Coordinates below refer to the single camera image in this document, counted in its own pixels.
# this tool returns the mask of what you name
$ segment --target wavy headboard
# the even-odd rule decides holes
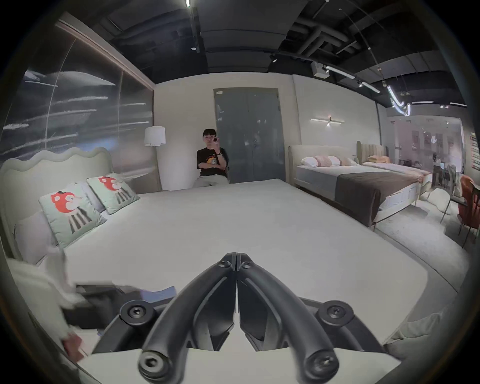
[[[362,144],[357,141],[357,158],[360,164],[367,161],[370,156],[388,156],[387,149],[378,144]]]
[[[345,156],[353,159],[355,156],[348,148],[333,147],[329,145],[291,145],[288,147],[288,162],[290,163],[290,184],[295,184],[297,166],[301,160],[309,156]]]
[[[13,238],[14,226],[41,210],[40,197],[112,171],[112,159],[105,148],[91,152],[70,148],[62,154],[41,151],[27,161],[5,161],[0,168],[0,216],[15,258],[21,259]]]

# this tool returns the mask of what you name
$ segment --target bed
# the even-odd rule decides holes
[[[362,144],[361,142],[357,142],[357,158],[360,164],[366,167],[386,169],[404,175],[414,175],[418,177],[420,185],[419,195],[422,195],[424,192],[430,190],[430,188],[432,187],[433,175],[429,171],[413,167],[405,167],[403,165],[393,163],[379,164],[367,161],[367,158],[369,158],[370,156],[387,156],[386,152],[387,151],[385,150],[385,147],[383,145]]]
[[[361,165],[311,168],[301,164],[303,158],[316,155],[351,158],[346,148],[293,145],[288,148],[288,153],[291,184],[338,203],[347,209],[350,216],[367,227],[385,220],[417,200],[419,183],[411,175],[400,176],[386,169]]]
[[[5,162],[0,205],[10,246],[14,223],[40,209],[40,196],[110,171],[104,149],[42,151],[25,162]],[[71,284],[112,281],[180,291],[224,254],[245,252],[300,297],[349,303],[381,343],[426,286],[427,273],[416,261],[280,180],[140,197],[65,248]]]

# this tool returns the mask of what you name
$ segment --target bed runner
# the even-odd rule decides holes
[[[336,179],[335,202],[370,227],[388,196],[417,181],[416,176],[394,172],[345,173]]]

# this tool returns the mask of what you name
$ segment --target mint green pillow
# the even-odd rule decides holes
[[[110,173],[102,177],[92,177],[87,179],[87,183],[111,215],[140,199],[123,181],[123,178],[116,173]]]
[[[79,184],[70,184],[61,191],[42,196],[38,202],[62,248],[106,221]]]

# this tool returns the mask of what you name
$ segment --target rug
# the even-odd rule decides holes
[[[410,205],[378,223],[376,230],[409,249],[458,291],[469,266],[470,255],[461,247],[467,232],[458,236],[456,214],[445,216],[440,224],[442,216],[435,205],[419,200],[417,206]]]

